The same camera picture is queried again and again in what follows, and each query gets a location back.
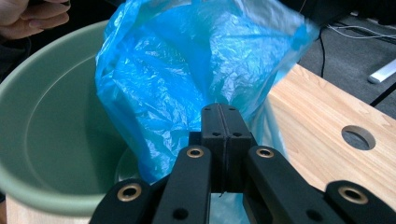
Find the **human hand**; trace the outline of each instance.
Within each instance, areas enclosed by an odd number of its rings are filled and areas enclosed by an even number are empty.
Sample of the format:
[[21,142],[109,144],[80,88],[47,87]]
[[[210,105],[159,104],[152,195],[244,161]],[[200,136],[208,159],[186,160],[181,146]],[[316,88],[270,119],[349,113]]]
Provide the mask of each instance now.
[[44,0],[28,6],[29,0],[0,0],[0,43],[35,35],[68,22],[68,2]]

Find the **wooden table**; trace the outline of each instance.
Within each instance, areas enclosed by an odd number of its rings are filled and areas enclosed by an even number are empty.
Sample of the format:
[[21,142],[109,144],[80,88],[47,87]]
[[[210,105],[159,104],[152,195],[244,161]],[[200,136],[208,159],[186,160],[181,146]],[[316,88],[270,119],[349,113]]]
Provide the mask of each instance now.
[[[299,65],[269,94],[291,164],[313,186],[339,179],[358,183],[396,209],[396,120],[370,107]],[[375,138],[372,150],[344,141],[348,125]],[[7,201],[8,223],[87,223],[56,217]]]

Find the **plastic bag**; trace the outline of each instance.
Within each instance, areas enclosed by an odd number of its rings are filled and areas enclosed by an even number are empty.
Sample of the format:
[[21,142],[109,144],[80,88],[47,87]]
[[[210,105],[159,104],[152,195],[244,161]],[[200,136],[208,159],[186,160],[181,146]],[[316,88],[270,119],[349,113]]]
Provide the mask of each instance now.
[[268,91],[317,36],[273,0],[128,0],[96,57],[97,95],[152,183],[200,130],[205,105],[233,105],[262,133],[252,121]]

